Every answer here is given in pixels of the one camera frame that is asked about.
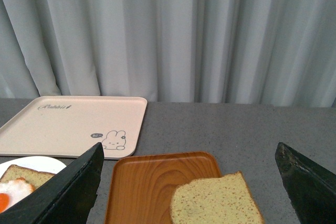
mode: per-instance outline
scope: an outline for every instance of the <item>egg white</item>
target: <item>egg white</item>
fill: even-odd
[[[27,197],[34,190],[34,187],[22,178],[0,183],[0,193],[9,195],[9,205],[6,210]]]

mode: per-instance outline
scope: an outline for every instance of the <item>plate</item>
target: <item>plate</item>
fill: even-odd
[[[221,177],[207,152],[123,158],[113,168],[105,224],[170,224],[170,201],[179,185]]]
[[[64,163],[52,157],[22,157],[0,164],[0,177],[2,177],[10,165],[19,165],[39,172],[49,172],[54,174],[59,173],[66,167]]]

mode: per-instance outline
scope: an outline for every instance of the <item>plastic tray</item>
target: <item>plastic tray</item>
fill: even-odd
[[[169,224],[176,187],[210,177],[221,173],[206,152],[123,158],[113,169],[105,224]]]
[[[133,154],[147,100],[55,96],[33,100],[0,129],[0,155],[78,157],[97,142],[105,159]]]

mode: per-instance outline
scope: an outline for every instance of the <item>bread crust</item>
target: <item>bread crust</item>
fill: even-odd
[[[22,167],[19,165],[10,165],[0,178],[0,183],[6,183],[17,178],[24,178],[29,184],[34,185],[37,189],[55,174],[49,172],[39,172],[34,169]]]
[[[254,203],[255,207],[258,209],[258,212],[259,212],[260,217],[261,217],[261,220],[262,220],[262,224],[265,224],[264,217],[263,217],[263,215],[261,214],[261,211],[260,211],[259,206],[257,205],[257,203],[255,202],[255,200],[253,199],[253,195],[252,195],[252,193],[251,193],[250,188],[249,188],[248,185],[247,185],[247,182],[246,182],[246,180],[245,180],[245,177],[244,177],[243,173],[242,173],[241,171],[238,171],[238,173],[240,173],[240,174],[242,175],[242,177],[243,177],[243,180],[244,180],[244,182],[245,182],[245,184],[246,184],[246,188],[247,188],[247,190],[248,190],[248,193],[249,193],[251,199],[253,200],[253,203]]]

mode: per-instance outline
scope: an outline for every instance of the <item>bunny illustration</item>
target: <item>bunny illustration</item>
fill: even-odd
[[[126,144],[126,132],[110,131],[101,143],[103,148],[107,150],[124,150]]]

